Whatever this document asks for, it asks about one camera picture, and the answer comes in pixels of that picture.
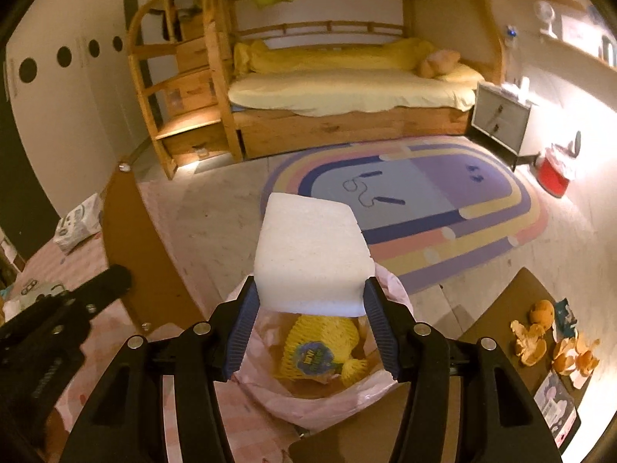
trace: silver bolt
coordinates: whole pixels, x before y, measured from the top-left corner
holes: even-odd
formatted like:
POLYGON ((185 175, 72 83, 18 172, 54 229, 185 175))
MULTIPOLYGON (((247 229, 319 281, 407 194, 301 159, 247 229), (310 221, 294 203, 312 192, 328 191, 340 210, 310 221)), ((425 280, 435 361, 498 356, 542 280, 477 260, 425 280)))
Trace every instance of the silver bolt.
POLYGON ((204 334, 209 333, 211 330, 212 327, 207 322, 199 322, 198 324, 195 324, 195 327, 193 327, 193 332, 197 336, 203 336, 204 334))
POLYGON ((428 336, 431 333, 431 328, 425 323, 417 323, 413 326, 413 332, 415 332, 418 336, 428 336))
POLYGON ((130 338, 128 340, 128 347, 131 350, 137 350, 141 345, 144 344, 144 338, 142 338, 141 336, 133 336, 132 338, 130 338))
POLYGON ((482 345, 482 348, 488 351, 493 351, 497 348, 497 343, 495 343, 495 340, 491 338, 482 338, 482 340, 480 340, 480 344, 482 345))

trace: blue gripper pad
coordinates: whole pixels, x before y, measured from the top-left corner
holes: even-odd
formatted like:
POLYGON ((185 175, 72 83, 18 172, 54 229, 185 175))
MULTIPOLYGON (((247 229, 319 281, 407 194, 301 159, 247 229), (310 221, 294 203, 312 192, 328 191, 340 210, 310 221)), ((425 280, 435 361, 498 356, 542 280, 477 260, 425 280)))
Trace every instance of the blue gripper pad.
POLYGON ((399 343, 386 317, 384 306, 389 303, 377 279, 372 276, 364 284, 364 309, 371 324, 375 342, 385 370, 397 380, 400 374, 399 343))
POLYGON ((238 311, 236 322, 229 333, 227 339, 227 351, 223 366, 223 374, 227 380, 235 373, 242 365, 242 360, 246 352, 251 331, 255 325, 257 312, 259 311, 259 295, 257 286, 252 276, 249 276, 240 295, 238 301, 241 306, 238 311))

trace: white foam block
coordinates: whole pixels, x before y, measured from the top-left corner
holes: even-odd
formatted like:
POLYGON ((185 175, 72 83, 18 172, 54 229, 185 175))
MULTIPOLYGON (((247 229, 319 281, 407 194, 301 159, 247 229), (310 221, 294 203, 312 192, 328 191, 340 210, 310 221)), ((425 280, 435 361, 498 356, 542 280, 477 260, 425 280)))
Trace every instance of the white foam block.
POLYGON ((255 254, 261 306, 277 312, 359 317, 375 264, 346 204, 273 193, 255 254))

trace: yellow bedding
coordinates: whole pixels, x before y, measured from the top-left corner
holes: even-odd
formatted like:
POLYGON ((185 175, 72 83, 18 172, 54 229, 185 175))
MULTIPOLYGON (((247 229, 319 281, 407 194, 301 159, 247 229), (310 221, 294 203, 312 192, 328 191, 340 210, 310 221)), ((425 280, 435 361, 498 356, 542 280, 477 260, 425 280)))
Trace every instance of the yellow bedding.
POLYGON ((482 75, 459 64, 438 79, 420 78, 396 69, 334 69, 250 75, 232 83, 229 100, 247 108, 291 110, 307 117, 326 117, 354 111, 375 113, 397 106, 438 108, 463 112, 476 102, 482 75))
POLYGON ((261 40, 234 49, 236 75, 291 73, 318 69, 402 69, 412 71, 436 49, 420 38, 406 38, 381 46, 358 45, 342 50, 274 49, 261 40))

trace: white tissue package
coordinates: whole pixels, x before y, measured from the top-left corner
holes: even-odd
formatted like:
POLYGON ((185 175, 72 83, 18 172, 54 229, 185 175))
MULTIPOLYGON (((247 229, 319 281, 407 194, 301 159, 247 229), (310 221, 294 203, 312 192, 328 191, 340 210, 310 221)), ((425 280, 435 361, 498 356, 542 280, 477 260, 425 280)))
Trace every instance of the white tissue package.
POLYGON ((348 205, 273 193, 254 273, 263 308, 359 317, 366 314, 362 294, 375 264, 348 205))
POLYGON ((101 230, 99 215, 101 199, 98 193, 87 198, 65 217, 60 219, 54 235, 54 244, 68 254, 82 240, 101 230))

